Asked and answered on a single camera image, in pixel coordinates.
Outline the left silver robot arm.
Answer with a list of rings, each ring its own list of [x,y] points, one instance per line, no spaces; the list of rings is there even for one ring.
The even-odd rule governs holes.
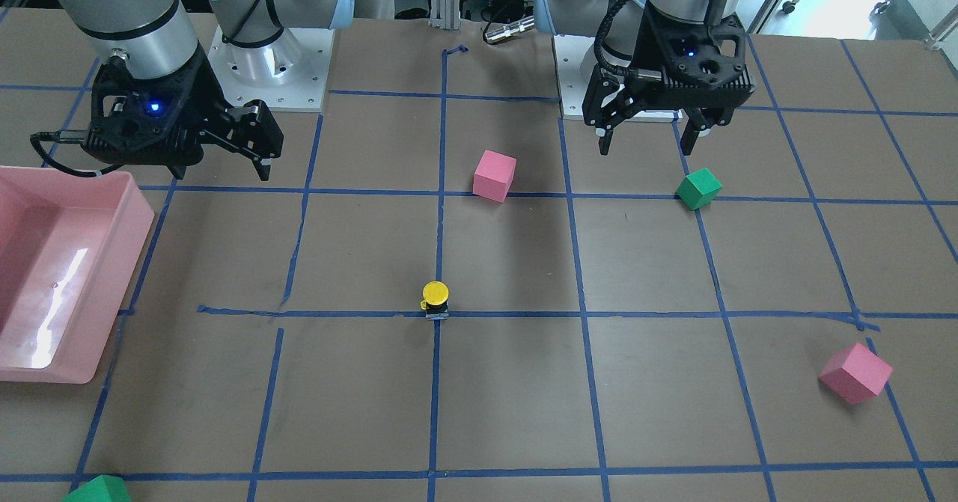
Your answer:
[[[745,62],[745,29],[738,0],[646,0],[632,60],[618,66],[603,56],[614,18],[632,0],[610,5],[597,29],[597,60],[586,89],[584,121],[608,155],[616,127],[639,112],[681,110],[688,123],[680,140],[684,156],[698,136],[731,123],[736,108],[755,91]]]

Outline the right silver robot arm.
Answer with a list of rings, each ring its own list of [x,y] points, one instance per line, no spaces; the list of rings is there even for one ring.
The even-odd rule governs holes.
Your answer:
[[[89,126],[31,135],[46,165],[81,178],[152,165],[180,180],[214,144],[269,178],[283,131],[263,100],[226,100],[180,0],[58,1],[103,62]]]

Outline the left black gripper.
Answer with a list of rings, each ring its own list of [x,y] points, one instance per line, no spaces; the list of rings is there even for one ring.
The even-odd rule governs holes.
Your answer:
[[[592,45],[597,65],[582,114],[598,134],[599,153],[609,154],[614,129],[637,113],[683,110],[688,123],[680,149],[690,156],[699,137],[726,126],[736,107],[755,91],[745,62],[745,29],[736,13],[706,25],[678,22],[648,8],[638,31],[632,64],[608,64],[603,39]]]

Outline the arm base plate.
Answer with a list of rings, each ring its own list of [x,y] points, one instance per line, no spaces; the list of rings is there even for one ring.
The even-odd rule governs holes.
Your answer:
[[[590,36],[555,35],[555,75],[561,94],[562,117],[581,120],[582,103],[596,59]]]
[[[333,29],[287,28],[277,41],[244,49],[213,35],[208,59],[225,99],[263,100],[273,112],[322,111],[331,68]]]

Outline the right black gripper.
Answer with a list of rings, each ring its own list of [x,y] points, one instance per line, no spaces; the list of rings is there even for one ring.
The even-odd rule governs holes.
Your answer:
[[[263,100],[233,107],[202,49],[171,75],[134,79],[112,56],[92,88],[86,152],[110,165],[158,165],[175,177],[198,164],[205,144],[239,154],[267,181],[284,132]]]

